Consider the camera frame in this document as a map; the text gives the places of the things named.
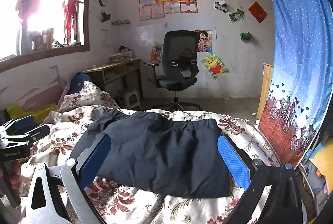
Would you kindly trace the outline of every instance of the blue curtain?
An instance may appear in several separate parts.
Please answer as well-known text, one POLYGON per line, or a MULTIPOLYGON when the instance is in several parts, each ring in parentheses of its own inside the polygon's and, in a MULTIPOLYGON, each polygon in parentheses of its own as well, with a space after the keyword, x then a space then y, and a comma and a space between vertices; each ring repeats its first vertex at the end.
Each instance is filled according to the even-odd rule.
POLYGON ((259 129, 282 163, 296 165, 332 96, 332 9, 328 0, 273 0, 273 5, 274 69, 259 129))

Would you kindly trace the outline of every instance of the plastic stool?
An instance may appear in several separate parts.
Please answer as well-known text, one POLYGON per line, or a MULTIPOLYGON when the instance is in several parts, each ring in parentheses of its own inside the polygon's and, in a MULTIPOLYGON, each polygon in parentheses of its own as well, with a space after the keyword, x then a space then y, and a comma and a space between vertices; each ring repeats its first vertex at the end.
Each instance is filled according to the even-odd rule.
POLYGON ((125 109, 141 109, 137 91, 131 89, 119 91, 118 105, 125 109))

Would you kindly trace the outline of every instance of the brown window frame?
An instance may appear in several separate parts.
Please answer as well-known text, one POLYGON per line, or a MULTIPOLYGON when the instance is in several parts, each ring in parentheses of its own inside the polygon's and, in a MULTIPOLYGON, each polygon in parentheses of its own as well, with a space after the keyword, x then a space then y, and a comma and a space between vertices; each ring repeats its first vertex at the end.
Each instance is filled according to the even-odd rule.
POLYGON ((10 58, 0 62, 0 73, 10 70, 12 68, 32 63, 38 60, 51 58, 55 56, 61 56, 65 54, 71 54, 75 52, 87 52, 90 51, 89 43, 89 0, 84 0, 83 7, 83 46, 73 46, 73 47, 60 47, 51 50, 42 50, 34 52, 31 54, 20 55, 14 58, 10 58))

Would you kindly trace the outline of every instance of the office chair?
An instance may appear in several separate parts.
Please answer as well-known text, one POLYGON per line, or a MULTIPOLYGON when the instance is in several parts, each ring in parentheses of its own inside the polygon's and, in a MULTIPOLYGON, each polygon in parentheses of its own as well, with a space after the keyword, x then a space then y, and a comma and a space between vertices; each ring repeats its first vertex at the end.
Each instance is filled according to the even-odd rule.
POLYGON ((158 63, 144 63, 150 66, 152 78, 149 78, 156 88, 165 88, 174 91, 172 103, 153 106, 153 108, 171 108, 172 110, 185 110, 184 106, 197 107, 200 105, 179 102, 177 92, 185 90, 196 83, 199 73, 196 63, 199 34, 193 31, 167 32, 164 38, 162 67, 164 75, 156 76, 155 67, 158 63))

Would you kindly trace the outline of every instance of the bed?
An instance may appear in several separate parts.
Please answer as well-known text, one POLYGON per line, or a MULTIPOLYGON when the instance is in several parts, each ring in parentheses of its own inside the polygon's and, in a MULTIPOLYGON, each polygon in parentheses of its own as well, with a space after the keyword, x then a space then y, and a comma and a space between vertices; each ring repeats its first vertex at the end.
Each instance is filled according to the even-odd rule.
MULTIPOLYGON (((111 108, 119 109, 109 93, 101 91, 90 82, 85 82, 79 93, 64 96, 57 112, 51 112, 44 121, 50 127, 50 134, 31 148, 31 156, 22 159, 21 210, 13 210, 3 197, 3 202, 18 223, 25 221, 25 203, 34 168, 40 162, 47 166, 63 165, 71 150, 88 126, 101 114, 111 108)), ((125 114, 136 111, 120 109, 125 114)), ((279 166, 277 158, 265 138, 241 118, 205 111, 148 110, 160 113, 168 120, 187 121, 213 118, 223 133, 228 134, 235 144, 244 149, 252 159, 260 158, 266 165, 279 166)), ((92 204, 111 223, 163 224, 163 223, 207 223, 220 224, 232 211, 244 189, 235 186, 231 180, 231 195, 216 199, 186 199, 147 192, 127 187, 117 182, 96 177, 93 184, 85 189, 92 204)), ((62 187, 61 196, 74 223, 80 223, 62 187)), ((269 194, 266 187, 262 198, 249 223, 258 219, 269 194)))

